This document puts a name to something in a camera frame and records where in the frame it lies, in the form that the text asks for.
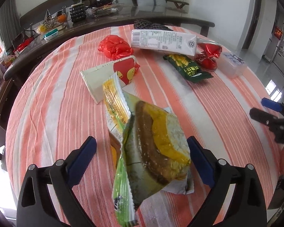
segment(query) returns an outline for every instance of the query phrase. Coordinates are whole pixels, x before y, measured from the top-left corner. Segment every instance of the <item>black vase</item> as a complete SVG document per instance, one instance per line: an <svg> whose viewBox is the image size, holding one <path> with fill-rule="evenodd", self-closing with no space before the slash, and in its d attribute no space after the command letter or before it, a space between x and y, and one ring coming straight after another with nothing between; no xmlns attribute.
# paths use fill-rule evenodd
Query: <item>black vase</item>
<svg viewBox="0 0 284 227"><path fill-rule="evenodd" d="M84 10L84 4L78 4L69 9L70 18L73 23L86 19L86 12Z"/></svg>

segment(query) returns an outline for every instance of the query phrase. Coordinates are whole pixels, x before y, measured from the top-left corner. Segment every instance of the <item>green snack wrapper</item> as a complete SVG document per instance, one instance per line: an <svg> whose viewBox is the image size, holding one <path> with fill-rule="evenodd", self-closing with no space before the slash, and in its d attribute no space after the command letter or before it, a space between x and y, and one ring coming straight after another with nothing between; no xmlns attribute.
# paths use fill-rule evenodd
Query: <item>green snack wrapper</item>
<svg viewBox="0 0 284 227"><path fill-rule="evenodd" d="M190 150L177 117L122 91L116 73L103 91L108 129L121 150L112 201L119 224L135 226L143 200L187 180Z"/></svg>
<svg viewBox="0 0 284 227"><path fill-rule="evenodd" d="M183 78L190 82L197 83L203 79L213 78L209 72L202 71L195 61L183 54L169 54L163 56L174 68L182 75Z"/></svg>

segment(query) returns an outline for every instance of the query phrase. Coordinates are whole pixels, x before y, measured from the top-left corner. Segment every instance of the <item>striped tablecloth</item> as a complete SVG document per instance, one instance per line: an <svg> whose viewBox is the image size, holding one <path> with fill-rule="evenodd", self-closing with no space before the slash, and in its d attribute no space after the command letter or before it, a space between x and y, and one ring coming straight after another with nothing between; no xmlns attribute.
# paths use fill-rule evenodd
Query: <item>striped tablecloth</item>
<svg viewBox="0 0 284 227"><path fill-rule="evenodd" d="M97 153L73 191L97 226L118 226L111 200L115 168L105 108L103 102L93 101L80 71L110 61L97 51L103 38L113 34L130 42L132 29L132 25L105 28L68 40L28 78L15 100L6 133L7 166L16 195L30 164L50 166L65 159L91 135L97 140ZM260 102L268 94L253 72L247 69L242 76L228 79L217 70L214 78L193 84L162 59L162 52L135 49L134 55L141 67L126 91L159 107L170 107L186 137L194 135L217 158L235 166L252 163L268 206L279 176L280 149L268 128L249 117L252 107L269 111ZM187 226L210 190L193 166L192 171L195 192L160 191L146 199L136 213L141 226ZM217 222L225 215L233 189ZM55 194L52 198L60 219L67 222Z"/></svg>

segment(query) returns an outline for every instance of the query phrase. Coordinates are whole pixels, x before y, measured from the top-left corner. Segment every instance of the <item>sofa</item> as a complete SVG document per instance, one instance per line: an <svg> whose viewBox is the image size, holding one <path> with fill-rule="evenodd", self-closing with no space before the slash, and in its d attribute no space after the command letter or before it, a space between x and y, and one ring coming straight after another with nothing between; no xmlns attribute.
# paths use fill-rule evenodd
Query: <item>sofa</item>
<svg viewBox="0 0 284 227"><path fill-rule="evenodd" d="M189 5L188 3L174 0L166 0L167 2L173 2L177 8L182 9L184 5ZM82 0L85 6L95 6L97 0ZM132 0L134 6L137 6L137 0ZM37 24L44 19L47 9L51 14L62 9L63 6L69 7L73 4L72 0L47 0L37 7L33 8L25 15L20 18L20 26L22 29L27 29L30 24Z"/></svg>

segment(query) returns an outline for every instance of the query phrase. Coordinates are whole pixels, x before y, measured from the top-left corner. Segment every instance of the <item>curtain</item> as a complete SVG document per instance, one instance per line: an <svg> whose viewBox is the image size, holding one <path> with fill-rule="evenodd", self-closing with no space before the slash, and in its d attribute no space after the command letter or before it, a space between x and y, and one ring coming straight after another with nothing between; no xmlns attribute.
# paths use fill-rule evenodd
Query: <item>curtain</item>
<svg viewBox="0 0 284 227"><path fill-rule="evenodd" d="M21 33L20 19L16 9L16 0L5 0L0 8L0 39L8 50L11 41Z"/></svg>

